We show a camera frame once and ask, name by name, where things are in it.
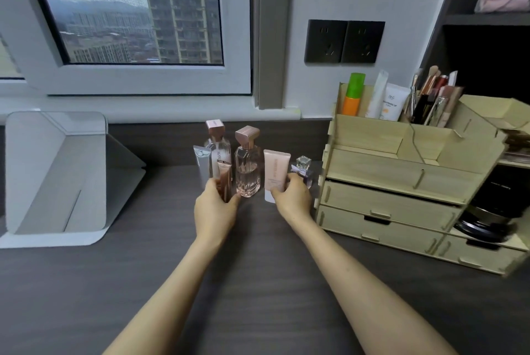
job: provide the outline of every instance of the white window frame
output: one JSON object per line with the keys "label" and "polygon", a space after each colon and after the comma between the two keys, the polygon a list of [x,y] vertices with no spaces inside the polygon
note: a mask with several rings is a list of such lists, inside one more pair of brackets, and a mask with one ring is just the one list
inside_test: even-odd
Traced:
{"label": "white window frame", "polygon": [[219,2],[223,66],[65,65],[38,0],[0,0],[0,30],[28,85],[44,94],[251,94],[250,0]]}

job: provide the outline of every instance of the person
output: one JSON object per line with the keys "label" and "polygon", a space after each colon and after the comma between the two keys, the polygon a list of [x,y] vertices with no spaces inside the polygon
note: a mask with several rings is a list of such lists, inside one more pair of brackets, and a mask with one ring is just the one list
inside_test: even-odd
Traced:
{"label": "person", "polygon": [[[456,354],[414,309],[365,269],[311,218],[311,195],[301,177],[289,174],[288,188],[273,190],[278,210],[301,238],[331,287],[367,355]],[[171,353],[202,277],[234,226],[235,195],[224,203],[215,179],[195,202],[197,237],[166,282],[116,337],[106,355]]]}

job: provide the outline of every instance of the person's left arm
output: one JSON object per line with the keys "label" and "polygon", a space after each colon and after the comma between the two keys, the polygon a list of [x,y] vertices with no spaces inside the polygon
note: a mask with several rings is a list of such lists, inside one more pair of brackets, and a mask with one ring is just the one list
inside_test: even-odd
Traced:
{"label": "person's left arm", "polygon": [[206,268],[234,226],[235,195],[224,203],[210,179],[195,201],[197,238],[175,271],[140,309],[104,354],[152,354],[171,352],[188,317]]}

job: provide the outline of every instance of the forearm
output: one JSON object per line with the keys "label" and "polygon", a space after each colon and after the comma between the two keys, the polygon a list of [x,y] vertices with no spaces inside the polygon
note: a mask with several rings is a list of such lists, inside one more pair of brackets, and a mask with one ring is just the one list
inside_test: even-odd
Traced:
{"label": "forearm", "polygon": [[414,309],[384,285],[314,222],[297,223],[368,355],[455,354]]}
{"label": "forearm", "polygon": [[213,245],[195,241],[169,278],[104,353],[158,355],[170,352],[217,250]]}

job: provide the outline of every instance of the cityscape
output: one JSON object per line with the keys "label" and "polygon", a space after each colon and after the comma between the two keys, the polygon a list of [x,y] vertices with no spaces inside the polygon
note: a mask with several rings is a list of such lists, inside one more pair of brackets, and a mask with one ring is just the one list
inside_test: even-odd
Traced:
{"label": "cityscape", "polygon": [[223,64],[219,0],[48,0],[70,63]]}

